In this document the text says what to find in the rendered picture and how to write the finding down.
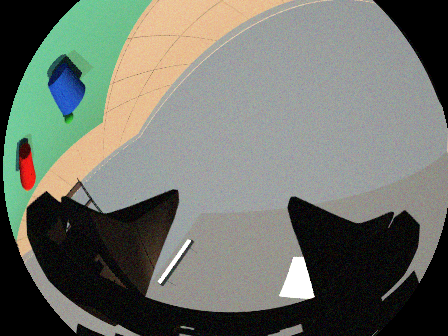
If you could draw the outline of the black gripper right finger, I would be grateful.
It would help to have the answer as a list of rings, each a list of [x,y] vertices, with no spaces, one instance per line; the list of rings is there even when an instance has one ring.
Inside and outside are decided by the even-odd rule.
[[[335,289],[336,279],[347,271],[373,235],[389,227],[395,212],[360,224],[352,223],[292,196],[288,213],[311,279],[313,295],[319,296]]]

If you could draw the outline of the red bucket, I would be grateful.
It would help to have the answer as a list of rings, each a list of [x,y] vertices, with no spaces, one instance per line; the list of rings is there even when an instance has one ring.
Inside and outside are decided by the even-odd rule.
[[[21,187],[32,189],[36,181],[36,171],[33,167],[31,147],[28,143],[21,145],[19,152]]]

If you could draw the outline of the green ball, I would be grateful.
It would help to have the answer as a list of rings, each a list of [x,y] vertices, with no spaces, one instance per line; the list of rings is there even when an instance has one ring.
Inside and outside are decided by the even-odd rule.
[[[64,116],[64,121],[65,121],[65,124],[69,124],[69,123],[71,123],[71,121],[72,121],[72,119],[73,119],[73,113],[71,112],[71,113],[69,113],[69,115],[67,116],[67,115],[65,115]]]

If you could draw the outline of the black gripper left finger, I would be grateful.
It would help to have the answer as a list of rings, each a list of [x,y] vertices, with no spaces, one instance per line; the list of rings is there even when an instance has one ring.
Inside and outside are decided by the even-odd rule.
[[[177,189],[119,211],[101,213],[61,196],[69,225],[101,245],[132,292],[147,295],[153,271],[180,203]]]

